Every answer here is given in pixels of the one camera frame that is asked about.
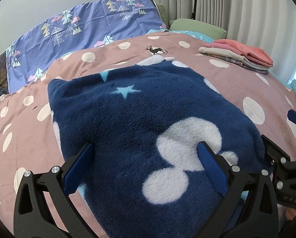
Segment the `navy fleece garment white spots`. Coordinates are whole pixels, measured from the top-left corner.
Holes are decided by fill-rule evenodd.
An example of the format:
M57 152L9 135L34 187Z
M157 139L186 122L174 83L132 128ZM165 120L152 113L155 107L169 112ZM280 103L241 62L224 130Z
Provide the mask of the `navy fleece garment white spots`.
M178 61L65 81L48 97L63 158L93 145L84 200L109 237L192 237L220 203L197 155L205 141L257 173L264 144L252 121Z

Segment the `plaid folded garment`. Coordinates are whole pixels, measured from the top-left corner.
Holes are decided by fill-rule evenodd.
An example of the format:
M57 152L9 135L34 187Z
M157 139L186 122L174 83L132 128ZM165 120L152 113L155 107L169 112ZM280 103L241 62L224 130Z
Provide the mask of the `plaid folded garment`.
M220 55L213 55L213 54L203 54L203 55L218 58L218 59L221 59L221 60L226 61L226 62L234 63L234 64L236 64L236 65L238 65L238 66L240 66L240 67L242 67L244 69L255 71L255 72L260 73L260 74L267 75L269 73L268 70L265 70L265 69L261 70L261 69L253 68L251 66L247 66L247 65L243 64L241 61L235 60L233 58L227 58L227 57L223 57L223 56L220 56Z

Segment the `coral folded garment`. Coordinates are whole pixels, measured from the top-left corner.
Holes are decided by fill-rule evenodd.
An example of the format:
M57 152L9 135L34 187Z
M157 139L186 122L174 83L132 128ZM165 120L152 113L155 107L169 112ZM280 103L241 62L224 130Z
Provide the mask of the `coral folded garment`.
M213 43L205 44L204 47L227 49L246 57L251 62L261 64L265 67L273 67L273 60L262 48L245 45L235 40L218 39Z

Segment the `pink polka dot blanket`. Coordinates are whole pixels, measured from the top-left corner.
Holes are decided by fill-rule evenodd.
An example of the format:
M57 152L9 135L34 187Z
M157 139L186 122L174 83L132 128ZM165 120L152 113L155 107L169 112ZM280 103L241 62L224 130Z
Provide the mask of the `pink polka dot blanket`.
M220 203L197 155L266 167L262 135L296 159L296 91L201 53L205 42L154 33L76 51L0 98L0 220L13 229L23 174L93 145L73 196L102 237L192 237Z

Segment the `beige folded garment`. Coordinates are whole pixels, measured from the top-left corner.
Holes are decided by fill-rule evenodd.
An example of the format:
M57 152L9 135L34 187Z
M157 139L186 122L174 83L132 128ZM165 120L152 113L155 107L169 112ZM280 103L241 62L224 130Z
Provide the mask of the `beige folded garment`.
M225 58L234 59L237 61L240 61L242 64L259 69L259 70L269 70L269 67L263 66L261 64L257 64L255 62L251 62L249 59L247 59L245 56L238 55L237 53L228 50L228 49L222 49L222 48L207 48L207 47L200 47L199 52L202 54L207 55L218 55Z

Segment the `grey curtain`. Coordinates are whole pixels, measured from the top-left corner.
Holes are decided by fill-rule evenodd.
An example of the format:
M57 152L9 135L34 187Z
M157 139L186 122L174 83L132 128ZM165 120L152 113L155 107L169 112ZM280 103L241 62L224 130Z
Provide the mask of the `grey curtain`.
M259 47L272 72L290 83L296 73L296 4L293 0L160 0L168 18L192 18L225 29L226 37Z

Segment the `green pillow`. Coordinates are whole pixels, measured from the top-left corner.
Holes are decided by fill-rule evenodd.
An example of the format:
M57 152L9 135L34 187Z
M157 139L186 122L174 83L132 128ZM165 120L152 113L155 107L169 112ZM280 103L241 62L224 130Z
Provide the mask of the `green pillow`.
M197 20L179 18L172 22L170 25L170 19L167 17L167 11L162 4L157 3L157 9L164 23L169 24L169 27L165 27L166 30L173 32L182 32L189 35L190 32L196 32L195 36L204 36L202 40L207 40L211 42L212 40L225 39L227 31L220 27L200 22Z

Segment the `blue tree print sheet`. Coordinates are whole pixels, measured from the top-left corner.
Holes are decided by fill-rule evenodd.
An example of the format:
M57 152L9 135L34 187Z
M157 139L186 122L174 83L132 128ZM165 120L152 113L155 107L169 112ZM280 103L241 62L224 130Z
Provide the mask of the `blue tree print sheet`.
M9 92L40 78L70 52L97 48L165 27L153 0L98 0L48 18L6 50Z

